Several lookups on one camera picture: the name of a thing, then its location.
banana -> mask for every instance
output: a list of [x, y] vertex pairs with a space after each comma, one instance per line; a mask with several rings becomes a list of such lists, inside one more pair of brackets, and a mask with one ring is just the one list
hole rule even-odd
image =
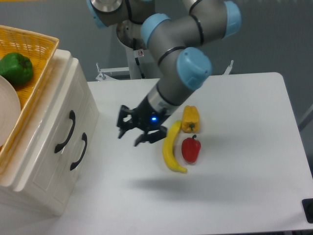
[[162, 153], [164, 161], [168, 168], [170, 168], [172, 171], [186, 173], [187, 169], [179, 165], [173, 154], [174, 141], [180, 131], [180, 127], [181, 127], [180, 120], [177, 120], [176, 122], [173, 123], [173, 125], [171, 126], [170, 130], [167, 133], [166, 138], [164, 139]]

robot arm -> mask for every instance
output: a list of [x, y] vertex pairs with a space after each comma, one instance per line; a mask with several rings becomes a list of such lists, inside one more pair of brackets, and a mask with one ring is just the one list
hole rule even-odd
[[133, 128], [144, 132], [135, 146], [166, 137], [167, 129], [162, 123], [212, 74], [210, 60], [195, 47], [230, 36], [241, 27], [239, 8], [231, 1], [183, 3], [189, 10], [188, 16], [172, 21], [164, 14], [153, 14], [142, 24], [141, 37], [164, 76], [138, 107], [131, 110], [121, 106], [119, 138]]
[[142, 24], [155, 13], [155, 1], [139, 0], [87, 0], [97, 25], [110, 26], [130, 20]]

blue light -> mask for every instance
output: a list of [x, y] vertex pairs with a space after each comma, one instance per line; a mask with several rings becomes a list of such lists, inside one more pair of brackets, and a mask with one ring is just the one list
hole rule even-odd
[[151, 118], [151, 121], [152, 121], [152, 122], [156, 122], [156, 121], [157, 121], [157, 117], [152, 117], [152, 118]]

black cable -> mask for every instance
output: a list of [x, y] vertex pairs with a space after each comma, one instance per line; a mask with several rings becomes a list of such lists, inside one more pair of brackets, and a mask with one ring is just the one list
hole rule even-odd
[[192, 12], [192, 10], [195, 8], [195, 6], [199, 3], [199, 2], [201, 2], [202, 0], [198, 0], [198, 1], [196, 1], [194, 4], [192, 4], [192, 6], [190, 7], [190, 9], [189, 9], [189, 15], [191, 14], [191, 12]]
[[190, 15], [196, 22], [198, 30], [199, 30], [199, 34], [200, 34], [200, 44], [202, 45], [204, 43], [204, 35], [203, 35], [203, 29], [201, 26], [201, 22], [199, 21], [199, 19], [195, 16], [195, 15]]
[[132, 15], [132, 9], [131, 9], [131, 4], [129, 3], [128, 0], [125, 0], [126, 3], [126, 8], [127, 8], [127, 12], [128, 12], [128, 18], [131, 20], [133, 15]]
[[[134, 50], [134, 51], [135, 51], [135, 48], [136, 48], [136, 43], [137, 43], [137, 39], [136, 39], [136, 38], [133, 38], [133, 50]], [[138, 65], [138, 69], [139, 69], [141, 78], [142, 78], [142, 79], [146, 79], [145, 74], [143, 73], [143, 71], [142, 71], [141, 68], [140, 68], [140, 62], [139, 62], [138, 57], [135, 57], [135, 61], [136, 61], [136, 64]]]
[[179, 47], [173, 47], [173, 48], [167, 50], [167, 51], [159, 58], [159, 60], [158, 60], [158, 62], [157, 62], [157, 65], [159, 66], [159, 65], [161, 64], [162, 60], [163, 60], [166, 56], [168, 56], [169, 54], [171, 54], [173, 51], [180, 50], [180, 49], [183, 49], [183, 50], [184, 50], [184, 49], [186, 49], [186, 47], [179, 46]]

red bell pepper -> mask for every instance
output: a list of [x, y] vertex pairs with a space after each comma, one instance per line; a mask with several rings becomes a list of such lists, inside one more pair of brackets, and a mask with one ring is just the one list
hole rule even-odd
[[195, 140], [197, 135], [193, 135], [192, 138], [185, 139], [181, 144], [181, 153], [184, 159], [189, 163], [194, 163], [199, 155], [201, 143]]

